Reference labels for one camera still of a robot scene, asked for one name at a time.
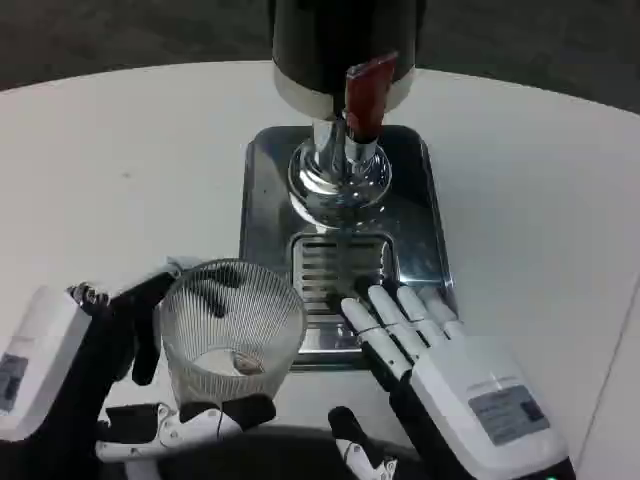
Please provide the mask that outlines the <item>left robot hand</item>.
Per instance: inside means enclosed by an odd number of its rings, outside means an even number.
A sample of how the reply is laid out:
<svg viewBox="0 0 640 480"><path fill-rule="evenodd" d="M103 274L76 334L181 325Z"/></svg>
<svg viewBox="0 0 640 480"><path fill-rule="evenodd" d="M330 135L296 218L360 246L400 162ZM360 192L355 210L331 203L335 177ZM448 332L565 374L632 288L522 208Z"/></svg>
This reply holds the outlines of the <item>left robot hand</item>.
<svg viewBox="0 0 640 480"><path fill-rule="evenodd" d="M41 288L1 352L1 475L94 479L108 463L157 459L272 420L270 397L109 407L126 376L148 384L159 361L157 306L187 270L169 260L115 296L80 283Z"/></svg>

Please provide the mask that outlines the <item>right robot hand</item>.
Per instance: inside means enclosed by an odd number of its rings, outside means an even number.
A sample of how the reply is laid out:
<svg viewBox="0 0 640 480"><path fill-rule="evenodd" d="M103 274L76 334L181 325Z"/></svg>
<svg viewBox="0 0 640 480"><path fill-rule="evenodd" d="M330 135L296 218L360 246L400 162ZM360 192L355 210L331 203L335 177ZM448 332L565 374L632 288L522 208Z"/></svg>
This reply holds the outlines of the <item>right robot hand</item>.
<svg viewBox="0 0 640 480"><path fill-rule="evenodd" d="M438 289L361 278L328 302L428 478L576 478L566 441L510 352L468 334Z"/></svg>

